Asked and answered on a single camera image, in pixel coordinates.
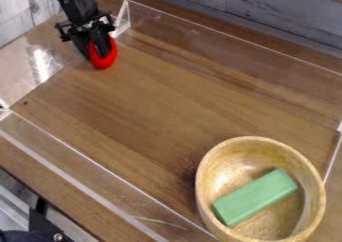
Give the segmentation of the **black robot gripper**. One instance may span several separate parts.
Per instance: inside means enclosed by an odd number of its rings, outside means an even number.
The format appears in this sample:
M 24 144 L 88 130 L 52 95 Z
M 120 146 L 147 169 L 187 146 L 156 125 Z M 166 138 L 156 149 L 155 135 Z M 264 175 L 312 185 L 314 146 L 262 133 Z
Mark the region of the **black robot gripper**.
M 67 16 L 67 20 L 56 24 L 60 39 L 72 41 L 85 59 L 89 55 L 105 58 L 112 50 L 107 32 L 115 30 L 111 14 L 99 9 L 96 0 L 57 0 L 57 2 Z

